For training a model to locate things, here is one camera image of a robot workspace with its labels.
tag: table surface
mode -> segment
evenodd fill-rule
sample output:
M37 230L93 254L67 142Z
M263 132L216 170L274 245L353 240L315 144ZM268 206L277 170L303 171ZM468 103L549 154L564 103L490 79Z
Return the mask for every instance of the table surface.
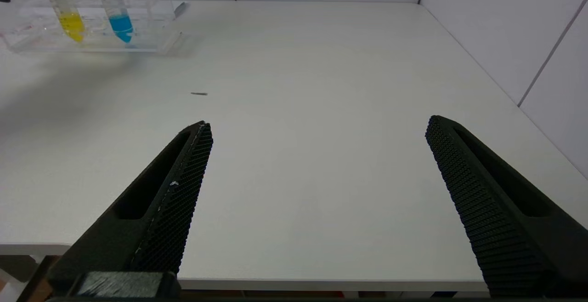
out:
M174 27L170 57L0 50L0 254L64 252L198 120L186 288L485 289L431 115L588 226L587 181L423 7L193 2Z

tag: test tube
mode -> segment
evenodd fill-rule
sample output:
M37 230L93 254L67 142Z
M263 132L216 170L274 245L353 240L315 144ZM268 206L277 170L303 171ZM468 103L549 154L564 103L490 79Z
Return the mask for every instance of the test tube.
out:
M76 42L84 40L84 22L70 0L49 0L67 36Z
M130 23L129 13L126 11L124 0L101 0L107 12L108 20L114 34L124 42L130 42L133 25Z

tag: test tube rack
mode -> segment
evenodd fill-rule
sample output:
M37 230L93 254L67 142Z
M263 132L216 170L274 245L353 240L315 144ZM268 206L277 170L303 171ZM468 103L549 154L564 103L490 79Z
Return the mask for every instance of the test tube rack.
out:
M101 0L71 0L84 22L84 40L67 36L49 0L12 0L2 8L0 37L12 52L167 53L181 33L168 27L175 18L171 1L124 0L134 30L132 41L113 32Z

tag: yellow liquid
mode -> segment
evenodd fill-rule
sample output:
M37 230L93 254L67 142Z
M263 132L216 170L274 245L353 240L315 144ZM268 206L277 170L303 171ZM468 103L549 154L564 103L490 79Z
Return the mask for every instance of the yellow liquid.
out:
M79 13L62 13L59 15L59 23L70 38L76 42L82 42L84 40L84 22Z

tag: blue liquid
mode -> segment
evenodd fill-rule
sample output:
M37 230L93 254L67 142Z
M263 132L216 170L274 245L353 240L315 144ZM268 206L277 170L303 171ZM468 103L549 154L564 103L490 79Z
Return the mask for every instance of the blue liquid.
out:
M110 17L110 22L114 34L124 42L130 42L133 33L133 25L130 23L129 15L117 15Z

